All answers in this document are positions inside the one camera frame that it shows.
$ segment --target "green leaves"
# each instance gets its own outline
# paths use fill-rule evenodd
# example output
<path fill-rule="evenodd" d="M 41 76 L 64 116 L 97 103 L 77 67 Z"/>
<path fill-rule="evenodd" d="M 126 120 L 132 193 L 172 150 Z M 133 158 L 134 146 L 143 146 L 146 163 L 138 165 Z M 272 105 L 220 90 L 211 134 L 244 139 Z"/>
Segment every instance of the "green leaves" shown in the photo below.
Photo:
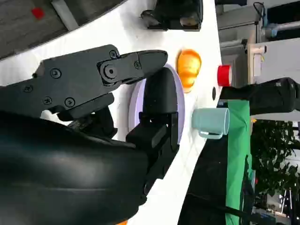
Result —
<path fill-rule="evenodd" d="M 300 190 L 298 166 L 285 159 L 300 149 L 292 122 L 258 120 L 251 135 L 252 168 L 256 170 L 258 193 L 273 196 L 286 189 Z"/>

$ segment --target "mug handle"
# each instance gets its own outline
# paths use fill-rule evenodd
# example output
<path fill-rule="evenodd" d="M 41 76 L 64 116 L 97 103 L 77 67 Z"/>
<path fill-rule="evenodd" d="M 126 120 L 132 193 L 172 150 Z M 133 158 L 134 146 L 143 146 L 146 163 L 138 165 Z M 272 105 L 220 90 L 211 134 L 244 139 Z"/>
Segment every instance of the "mug handle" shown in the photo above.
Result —
<path fill-rule="evenodd" d="M 207 134 L 203 134 L 203 133 L 201 133 L 201 131 L 199 131 L 199 136 L 203 137 L 203 138 L 207 138 L 207 139 L 220 140 L 223 137 L 223 133 L 221 133 L 219 135 L 207 135 Z"/>

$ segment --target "pipe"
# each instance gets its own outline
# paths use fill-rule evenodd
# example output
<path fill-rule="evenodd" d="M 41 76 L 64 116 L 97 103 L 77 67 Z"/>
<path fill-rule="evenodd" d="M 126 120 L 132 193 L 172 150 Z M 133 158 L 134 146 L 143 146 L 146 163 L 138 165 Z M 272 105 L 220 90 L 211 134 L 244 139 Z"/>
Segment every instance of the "pipe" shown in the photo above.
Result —
<path fill-rule="evenodd" d="M 274 29 L 278 31 L 295 30 L 300 28 L 300 21 L 278 24 Z"/>
<path fill-rule="evenodd" d="M 270 24 L 267 28 L 265 28 L 265 36 L 267 38 L 274 38 L 277 36 L 278 31 L 295 29 L 300 29 L 300 21 L 283 24 Z"/>

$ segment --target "round plate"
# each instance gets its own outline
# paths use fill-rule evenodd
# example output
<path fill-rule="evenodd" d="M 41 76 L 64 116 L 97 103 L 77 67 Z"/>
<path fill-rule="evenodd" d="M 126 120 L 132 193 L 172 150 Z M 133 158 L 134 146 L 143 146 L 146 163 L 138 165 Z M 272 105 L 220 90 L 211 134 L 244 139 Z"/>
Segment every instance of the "round plate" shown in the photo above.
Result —
<path fill-rule="evenodd" d="M 166 64 L 165 67 L 169 68 L 174 76 L 176 91 L 177 91 L 177 110 L 178 110 L 178 143 L 181 140 L 182 131 L 184 127 L 184 118 L 185 118 L 185 103 L 184 103 L 184 93 L 180 78 L 175 71 L 175 69 Z M 146 80 L 142 80 L 136 84 L 129 105 L 129 114 L 128 114 L 128 128 L 131 131 L 139 123 L 139 112 L 143 111 L 143 100 L 144 100 L 144 90 L 145 90 Z"/>

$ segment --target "gray floor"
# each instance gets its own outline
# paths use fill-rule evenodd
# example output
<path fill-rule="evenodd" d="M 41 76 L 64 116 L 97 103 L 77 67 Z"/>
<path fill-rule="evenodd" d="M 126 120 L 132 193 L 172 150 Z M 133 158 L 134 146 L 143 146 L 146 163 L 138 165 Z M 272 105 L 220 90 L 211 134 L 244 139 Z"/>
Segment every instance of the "gray floor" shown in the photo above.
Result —
<path fill-rule="evenodd" d="M 122 0 L 66 0 L 77 23 L 83 25 L 110 10 Z M 37 20 L 35 7 L 44 11 Z M 0 59 L 49 41 L 68 30 L 50 0 L 0 0 Z"/>

